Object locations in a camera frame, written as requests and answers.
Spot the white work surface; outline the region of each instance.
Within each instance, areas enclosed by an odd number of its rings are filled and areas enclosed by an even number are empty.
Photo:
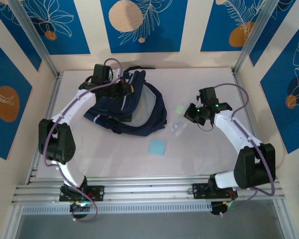
[[[189,122],[179,137],[175,137],[170,124],[180,119],[175,110],[178,105],[188,106],[198,90],[221,83],[235,83],[230,68],[202,69],[155,69],[146,70],[147,82],[153,84],[163,95],[167,109],[165,129],[147,137],[115,134],[82,118],[73,127],[76,144],[75,159],[85,176],[134,177],[208,175],[233,170],[237,153],[230,141],[218,128],[211,132],[200,130]],[[93,71],[64,72],[53,114],[59,113],[73,98],[78,86]],[[233,86],[216,89],[220,102],[227,102],[233,109],[241,106],[238,91]],[[244,111],[236,114],[247,128]],[[206,122],[204,129],[210,129]],[[151,139],[166,141],[164,156],[148,153]],[[39,160],[36,177],[60,177],[54,168],[47,168]]]

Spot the purple cable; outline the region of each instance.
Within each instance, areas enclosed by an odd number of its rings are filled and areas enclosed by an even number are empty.
[[[69,104],[69,106],[62,112],[61,116],[56,120],[56,122],[53,124],[51,130],[49,131],[49,134],[46,138],[46,141],[45,141],[45,144],[44,144],[44,148],[43,148],[43,162],[45,164],[45,166],[47,167],[51,167],[51,166],[54,166],[54,167],[57,167],[59,173],[61,174],[62,178],[64,179],[65,182],[67,182],[71,187],[73,187],[73,189],[75,191],[77,191],[78,193],[80,193],[83,197],[85,197],[86,199],[88,199],[90,202],[92,202],[93,206],[96,208],[96,212],[95,212],[95,215],[93,216],[93,218],[91,219],[88,219],[88,220],[77,220],[75,217],[74,217],[74,211],[72,212],[72,218],[74,221],[78,221],[78,222],[82,222],[82,223],[87,223],[87,222],[91,222],[93,221],[97,214],[98,214],[98,207],[96,206],[95,202],[88,196],[86,195],[84,192],[82,192],[80,189],[78,189],[72,182],[70,182],[70,180],[68,180],[64,173],[62,172],[61,168],[59,167],[58,164],[48,164],[46,162],[46,153],[47,153],[47,149],[48,149],[48,144],[49,144],[49,141],[51,139],[51,136],[52,136],[52,133],[53,131],[55,130],[56,126],[58,125],[58,123],[60,122],[60,120],[65,116],[65,114],[75,105],[76,102],[78,102],[83,96],[85,96],[87,93],[93,91],[93,90],[96,90],[96,89],[99,89],[99,88],[103,88],[103,87],[107,87],[107,86],[110,86],[112,84],[114,84],[115,82],[117,82],[123,75],[123,67],[122,67],[122,64],[115,58],[109,58],[107,59],[105,62],[104,62],[104,65],[109,61],[109,60],[114,60],[116,61],[119,66],[120,66],[120,75],[118,78],[116,78],[115,80],[112,80],[110,83],[107,83],[107,84],[104,84],[104,85],[100,85],[100,86],[96,86],[96,87],[93,87],[85,92],[83,92],[82,94],[79,95],[78,98],[76,98],[74,101],[71,102],[71,104]]]
[[[220,86],[235,86],[235,87],[241,89],[245,93],[245,95],[246,95],[246,102],[241,107],[239,107],[239,108],[237,108],[236,110],[233,111],[233,113],[231,115],[231,119],[232,119],[233,123],[237,126],[237,128],[244,134],[244,136],[246,138],[249,138],[249,135],[247,134],[247,132],[233,119],[235,113],[237,113],[239,110],[241,110],[241,109],[243,109],[243,108],[245,108],[247,106],[247,104],[249,102],[249,95],[248,95],[247,91],[243,87],[241,87],[239,85],[236,85],[236,84],[233,84],[233,83],[223,83],[223,84],[215,86],[215,88],[220,87]],[[262,192],[263,194],[266,194],[268,196],[273,196],[275,194],[274,179],[273,179],[273,176],[271,175],[271,172],[270,172],[269,166],[268,166],[268,164],[267,164],[267,162],[265,160],[265,157],[263,156],[262,152],[260,151],[260,149],[257,147],[257,145],[255,144],[255,142],[252,139],[250,140],[250,143],[253,145],[253,147],[258,152],[258,154],[260,156],[260,159],[261,159],[261,161],[262,161],[262,163],[263,163],[263,165],[265,167],[265,170],[266,170],[266,172],[268,174],[270,185],[271,185],[271,193],[268,193],[268,192],[266,192],[266,191],[264,191],[264,190],[262,190],[260,188],[253,187],[252,189],[255,190],[255,193],[250,198],[248,198],[247,200],[245,200],[244,202],[242,202],[241,204],[239,204],[238,206],[242,206],[246,202],[252,200],[257,195],[258,191]]]

